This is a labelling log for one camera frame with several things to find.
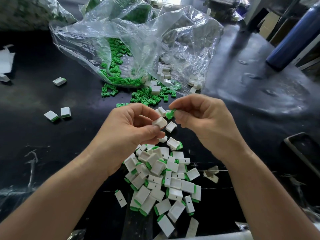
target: person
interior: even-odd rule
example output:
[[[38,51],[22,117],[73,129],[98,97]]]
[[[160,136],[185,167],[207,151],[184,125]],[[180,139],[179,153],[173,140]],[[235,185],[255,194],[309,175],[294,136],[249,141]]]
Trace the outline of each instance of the person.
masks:
[[[176,123],[192,130],[228,169],[254,239],[320,239],[317,228],[246,144],[222,100],[192,94],[169,108],[177,109]],[[164,137],[152,125],[158,117],[140,103],[113,109],[88,147],[0,224],[0,239],[66,240],[97,189],[137,145],[157,144]]]

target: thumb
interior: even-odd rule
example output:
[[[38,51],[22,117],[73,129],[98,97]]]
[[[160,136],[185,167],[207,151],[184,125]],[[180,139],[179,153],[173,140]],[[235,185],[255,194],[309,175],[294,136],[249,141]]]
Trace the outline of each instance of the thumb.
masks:
[[[174,112],[174,117],[178,124],[181,124],[182,127],[186,127],[193,132],[195,132],[198,127],[198,123],[200,122],[200,119],[182,110],[176,110]]]
[[[157,125],[146,125],[137,128],[136,139],[138,143],[142,141],[151,140],[158,135],[160,128]]]

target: table surface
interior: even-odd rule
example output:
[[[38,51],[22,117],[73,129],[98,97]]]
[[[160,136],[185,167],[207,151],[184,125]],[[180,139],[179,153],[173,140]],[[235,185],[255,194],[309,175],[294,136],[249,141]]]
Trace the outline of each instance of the table surface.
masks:
[[[1,221],[76,157],[116,103],[129,102],[134,90],[121,89],[115,97],[101,98],[104,83],[62,54],[53,45],[49,32],[0,35],[4,37],[2,44],[14,44],[10,49],[16,52],[9,75],[12,84],[0,84]],[[318,206],[320,200],[314,193],[318,179],[282,141],[299,132],[318,138],[320,88],[292,65],[282,72],[268,67],[265,60],[272,49],[259,34],[226,25],[202,93],[225,101],[248,145],[300,205],[305,207],[308,202]],[[52,80],[60,76],[67,83],[56,87]],[[161,102],[159,106],[166,109],[169,103]],[[43,116],[49,110],[59,113],[66,106],[71,109],[70,120],[51,123]],[[190,130],[178,126],[172,136],[182,141],[185,156],[190,157],[193,166],[200,170],[214,165],[225,169]],[[26,156],[33,150],[38,162],[32,161],[33,154]],[[106,235],[113,239],[152,239],[158,234],[153,212],[143,217],[118,206],[115,190],[122,190],[128,200],[132,194],[123,180],[125,173],[121,167],[94,196],[76,227],[87,229],[85,239],[105,239]],[[301,186],[303,197],[290,175],[306,184]],[[194,180],[203,188],[202,201],[195,205],[194,215],[199,221],[199,236],[238,231],[235,222],[245,222],[228,173],[221,171],[218,177],[218,184],[203,177]],[[174,237],[185,236],[189,220],[184,212]]]

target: clear plastic bag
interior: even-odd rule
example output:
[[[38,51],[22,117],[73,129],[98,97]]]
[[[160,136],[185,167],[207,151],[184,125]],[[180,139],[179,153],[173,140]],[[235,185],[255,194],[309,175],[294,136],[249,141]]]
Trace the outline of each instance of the clear plastic bag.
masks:
[[[141,12],[141,6],[148,8],[143,9],[146,14],[141,15],[147,22],[140,24],[132,11]],[[108,38],[118,38],[133,57],[126,67],[134,71],[130,78],[149,73],[163,83],[157,74],[161,58],[173,67],[171,84],[165,83],[166,86],[180,88],[177,92],[182,95],[189,93],[190,77],[198,79],[203,86],[223,26],[192,6],[162,7],[158,16],[153,18],[154,15],[153,8],[142,0],[104,0],[87,12],[82,21],[69,26],[52,23],[50,29],[54,43],[62,52],[108,83],[111,82],[101,73],[100,65],[106,63],[109,69]]]
[[[0,31],[48,30],[49,22],[77,20],[57,0],[0,0]]]

